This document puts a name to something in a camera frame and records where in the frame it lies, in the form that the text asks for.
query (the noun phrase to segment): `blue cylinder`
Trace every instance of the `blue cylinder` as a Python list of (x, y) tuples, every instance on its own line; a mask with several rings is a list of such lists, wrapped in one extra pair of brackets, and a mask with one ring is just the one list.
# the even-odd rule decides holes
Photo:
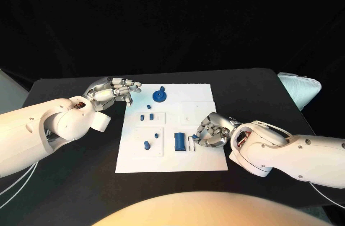
[(153, 93), (153, 100), (159, 103), (165, 102), (167, 99), (167, 94), (165, 92), (165, 87), (160, 87), (160, 90)]
[(186, 134), (185, 133), (175, 134), (175, 150), (186, 151)]
[(146, 150), (150, 150), (150, 147), (152, 147), (152, 146), (150, 146), (150, 143), (149, 143), (149, 141), (146, 141), (146, 142), (144, 142), (144, 148), (146, 148)]

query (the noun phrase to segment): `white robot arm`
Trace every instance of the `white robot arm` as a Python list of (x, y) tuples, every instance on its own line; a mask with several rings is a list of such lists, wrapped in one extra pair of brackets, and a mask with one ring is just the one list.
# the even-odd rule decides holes
[(133, 105), (131, 91), (142, 83), (104, 78), (84, 96), (57, 99), (0, 115), (0, 177), (5, 177), (51, 155), (62, 145), (78, 140), (93, 127), (104, 132), (110, 116), (100, 111), (116, 101)]
[[(208, 140), (200, 138), (205, 129), (212, 134)], [(209, 147), (222, 147), (231, 140), (231, 159), (258, 176), (265, 177), (278, 168), (301, 181), (345, 188), (344, 139), (292, 135), (265, 122), (242, 124), (218, 113), (206, 117), (193, 137)]]

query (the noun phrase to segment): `small blue part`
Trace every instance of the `small blue part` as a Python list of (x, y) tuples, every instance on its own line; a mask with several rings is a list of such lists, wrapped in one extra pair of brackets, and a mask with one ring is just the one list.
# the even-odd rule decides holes
[(167, 94), (165, 92), (165, 87), (160, 87), (160, 90), (153, 93), (153, 100), (159, 103), (165, 102), (167, 99)]
[(146, 148), (146, 150), (150, 150), (150, 147), (152, 147), (152, 146), (150, 146), (150, 143), (149, 143), (149, 141), (146, 141), (146, 142), (144, 142), (144, 148)]
[(186, 151), (186, 134), (185, 133), (175, 134), (175, 150)]

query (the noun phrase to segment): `cable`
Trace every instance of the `cable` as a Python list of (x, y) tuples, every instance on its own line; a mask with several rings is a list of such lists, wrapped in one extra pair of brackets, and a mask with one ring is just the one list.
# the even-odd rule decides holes
[(24, 176), (18, 179), (18, 181), (9, 186), (9, 188), (0, 193), (0, 195), (18, 184), (18, 182), (22, 180), (22, 178), (28, 175), (29, 171), (34, 169), (35, 164), (31, 166), (28, 172), (24, 174)]
[(340, 205), (334, 200), (331, 200), (326, 195), (324, 193), (317, 189), (315, 185), (310, 182), (310, 184), (313, 185), (313, 187), (315, 188), (315, 190), (318, 191), (318, 193), (336, 204), (338, 205), (341, 208), (345, 209), (345, 207), (343, 205)]
[(34, 173), (35, 173), (35, 169), (37, 169), (37, 167), (38, 167), (38, 164), (39, 164), (39, 162), (35, 163), (35, 167), (34, 167), (32, 173), (31, 173), (31, 175), (29, 175), (29, 178), (28, 178), (28, 180), (27, 180), (24, 186), (21, 187), (21, 189), (18, 190), (18, 192), (15, 193), (15, 195), (12, 196), (12, 198), (8, 200), (8, 202), (0, 206), (0, 209), (2, 209), (2, 208), (5, 207), (5, 205), (12, 201), (12, 199), (16, 197), (16, 195), (18, 195), (19, 192), (21, 192), (21, 190), (22, 190), (24, 187), (27, 186), (28, 181), (29, 181), (29, 179), (31, 179), (31, 177), (32, 177), (32, 175), (34, 175)]

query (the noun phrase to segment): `white paper sheet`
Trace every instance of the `white paper sheet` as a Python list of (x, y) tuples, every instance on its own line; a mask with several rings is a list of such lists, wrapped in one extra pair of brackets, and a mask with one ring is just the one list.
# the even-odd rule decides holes
[[(157, 103), (153, 100), (153, 93), (162, 86), (166, 88), (167, 99)], [(212, 86), (143, 85), (142, 91), (131, 94), (133, 107), (126, 109), (116, 172), (229, 170), (223, 148), (213, 149), (196, 144), (195, 151), (190, 151), (189, 136), (198, 132), (206, 116), (216, 112)], [(186, 135), (186, 151), (176, 151), (179, 132)], [(150, 143), (150, 150), (144, 149), (144, 141)]]

